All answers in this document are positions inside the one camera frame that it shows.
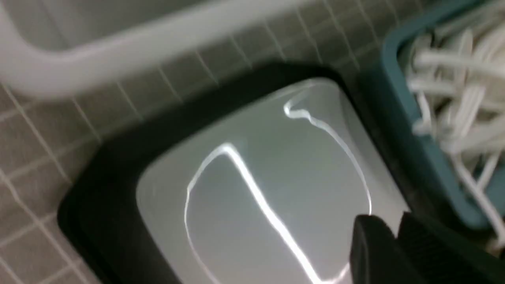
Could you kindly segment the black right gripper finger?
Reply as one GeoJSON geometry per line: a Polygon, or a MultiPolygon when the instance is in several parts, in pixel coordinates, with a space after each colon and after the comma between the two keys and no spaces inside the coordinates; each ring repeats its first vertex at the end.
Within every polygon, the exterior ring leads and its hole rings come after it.
{"type": "Polygon", "coordinates": [[[355,284],[503,284],[504,261],[453,230],[405,212],[398,233],[378,216],[358,215],[350,274],[355,284]]]}

